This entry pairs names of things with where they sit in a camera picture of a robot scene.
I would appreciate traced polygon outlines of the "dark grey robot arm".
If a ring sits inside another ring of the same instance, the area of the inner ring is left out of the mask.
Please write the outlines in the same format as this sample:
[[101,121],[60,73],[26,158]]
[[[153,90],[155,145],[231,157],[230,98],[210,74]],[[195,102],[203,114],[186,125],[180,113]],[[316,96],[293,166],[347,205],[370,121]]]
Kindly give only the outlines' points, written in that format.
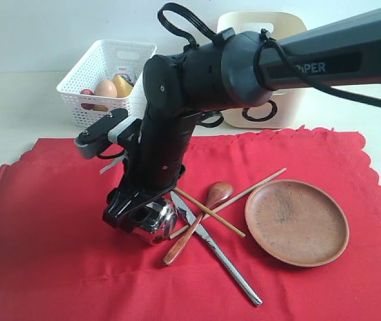
[[257,107],[277,90],[305,87],[381,108],[381,8],[280,40],[265,30],[203,28],[210,42],[202,46],[162,12],[157,17],[188,45],[144,65],[145,115],[102,216],[112,227],[176,186],[205,111]]

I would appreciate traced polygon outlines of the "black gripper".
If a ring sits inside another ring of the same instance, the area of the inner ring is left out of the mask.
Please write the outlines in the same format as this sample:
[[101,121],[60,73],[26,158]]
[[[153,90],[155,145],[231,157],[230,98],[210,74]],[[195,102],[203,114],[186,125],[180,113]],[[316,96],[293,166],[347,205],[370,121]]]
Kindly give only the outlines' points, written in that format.
[[[140,140],[129,151],[119,186],[107,197],[104,222],[127,233],[159,231],[163,200],[158,197],[176,186],[184,153],[200,116],[200,112],[171,117],[159,112],[145,113]],[[132,207],[140,208],[131,211]]]

